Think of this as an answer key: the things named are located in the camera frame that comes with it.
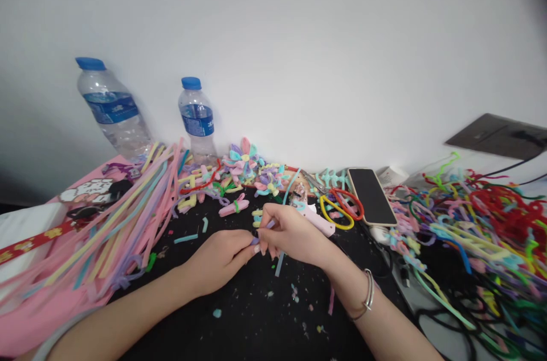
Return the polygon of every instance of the pipe cleaner flower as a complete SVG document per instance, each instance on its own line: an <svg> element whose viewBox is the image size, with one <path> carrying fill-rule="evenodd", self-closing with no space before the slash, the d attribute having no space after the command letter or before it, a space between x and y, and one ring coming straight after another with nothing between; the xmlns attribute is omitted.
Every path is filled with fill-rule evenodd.
<svg viewBox="0 0 547 361"><path fill-rule="evenodd" d="M283 175L283 171L278 171L277 168L270 168L268 170L274 171L262 173L259 176L259 180L255 182L255 197L258 197L259 195L266 196L270 193L275 197L279 194L279 190L283 190L283 186L286 186L289 183L287 176Z"/></svg>
<svg viewBox="0 0 547 361"><path fill-rule="evenodd" d="M258 164L264 166L264 160L256 153L256 146L246 137L241 140L241 148L232 143L230 157L224 156L222 163L228 168L236 185L239 185L241 180L254 179Z"/></svg>

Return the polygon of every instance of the bracelet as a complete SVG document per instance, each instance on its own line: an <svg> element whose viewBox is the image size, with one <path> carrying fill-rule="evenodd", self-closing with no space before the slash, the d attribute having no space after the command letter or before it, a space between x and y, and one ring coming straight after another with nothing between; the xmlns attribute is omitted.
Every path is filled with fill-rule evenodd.
<svg viewBox="0 0 547 361"><path fill-rule="evenodd" d="M372 301L374 300L374 278L372 277L372 273L370 272L369 269L365 269L365 274L367 275L367 277L369 278L369 292L366 296L366 300L363 301L363 305L365 306L365 309L364 311L359 314L357 317L353 318L351 316L349 316L349 318L355 322L357 321L358 319L360 319L363 315L366 314L367 311L372 311L372 308L371 308L371 305L372 305Z"/></svg>

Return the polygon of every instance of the smartphone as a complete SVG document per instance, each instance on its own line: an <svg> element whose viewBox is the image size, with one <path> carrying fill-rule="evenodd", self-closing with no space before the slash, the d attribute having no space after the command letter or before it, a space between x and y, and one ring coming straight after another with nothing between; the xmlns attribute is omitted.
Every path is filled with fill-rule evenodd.
<svg viewBox="0 0 547 361"><path fill-rule="evenodd" d="M374 170L348 169L348 177L353 194L365 209L363 221L368 225L396 226L395 213Z"/></svg>

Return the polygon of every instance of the black tablecloth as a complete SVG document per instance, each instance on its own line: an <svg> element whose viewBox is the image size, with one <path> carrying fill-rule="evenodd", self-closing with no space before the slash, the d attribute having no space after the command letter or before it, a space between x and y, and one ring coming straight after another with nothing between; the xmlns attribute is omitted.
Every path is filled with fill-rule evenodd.
<svg viewBox="0 0 547 361"><path fill-rule="evenodd" d="M206 198L203 204L197 204L187 214L172 219L153 250L156 253L164 251L165 258L157 259L150 273L133 281L127 290L117 291L111 301L184 263L218 230L244 228L253 231L251 212L272 201L265 196L255 198L254 191L251 188L245 190L250 205L239 214L221 218L218 210L222 206L216 200ZM239 194L227 197L234 200ZM202 233L203 217L209 220L205 234ZM195 234L198 227L199 238L173 244L176 238ZM172 235L168 234L169 230L173 230ZM337 229L332 238L360 268L369 268L373 274L387 273L380 251L357 223L349 231ZM277 266L277 259L272 262L269 253L264 257L259 253L225 287L194 300L161 321L122 359L373 359L338 300L334 302L332 316L327 313L330 283L320 269L285 256L278 278L274 276L273 265ZM376 280L383 293L411 318L392 276ZM291 297L291 284L298 289L298 303ZM268 292L273 292L273 295L269 297ZM220 318L213 316L215 309L222 311ZM317 331L318 326L323 326L323 332Z"/></svg>

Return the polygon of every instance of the yellow scissors handle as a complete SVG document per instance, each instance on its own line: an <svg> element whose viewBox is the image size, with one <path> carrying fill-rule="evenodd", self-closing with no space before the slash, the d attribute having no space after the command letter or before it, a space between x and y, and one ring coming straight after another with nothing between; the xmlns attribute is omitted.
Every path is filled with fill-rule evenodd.
<svg viewBox="0 0 547 361"><path fill-rule="evenodd" d="M330 216L327 214L326 210L325 210L325 203L324 202L327 202L328 204L330 204L332 207L334 207L336 210L338 210L340 213L342 213L344 216L346 216L349 220L349 224L348 225L343 225L343 224L338 224L336 223L335 221L333 221ZM331 202L327 197L326 195L323 195L319 198L319 204L321 205L321 211L323 212L323 216L325 216L325 218L333 223L337 228L341 229L341 230L350 230L353 228L355 222L353 221L353 218L347 214L342 208L338 207L337 205L335 205L333 202Z"/></svg>

